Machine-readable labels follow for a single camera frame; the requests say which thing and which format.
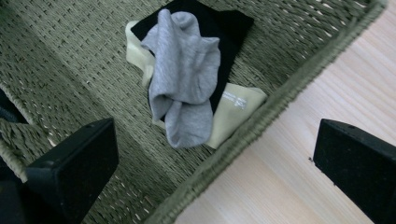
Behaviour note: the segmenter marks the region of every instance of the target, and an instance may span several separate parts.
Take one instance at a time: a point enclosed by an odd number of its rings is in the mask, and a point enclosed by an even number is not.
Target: wicker basket
[[[151,124],[124,27],[169,1],[3,0],[0,88],[29,124],[0,119],[0,155],[24,167],[80,126],[113,117],[120,165],[86,223],[171,223],[384,9],[385,0],[205,0],[255,19],[231,82],[268,101],[218,149],[174,150]]]

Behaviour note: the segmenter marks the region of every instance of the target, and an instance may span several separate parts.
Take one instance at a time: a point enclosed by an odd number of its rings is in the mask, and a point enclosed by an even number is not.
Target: fabric tag
[[[247,107],[248,101],[239,97],[236,97],[235,95],[224,91],[222,94],[222,97],[226,98],[227,100],[232,101],[234,106],[240,107],[241,109],[245,109]]]

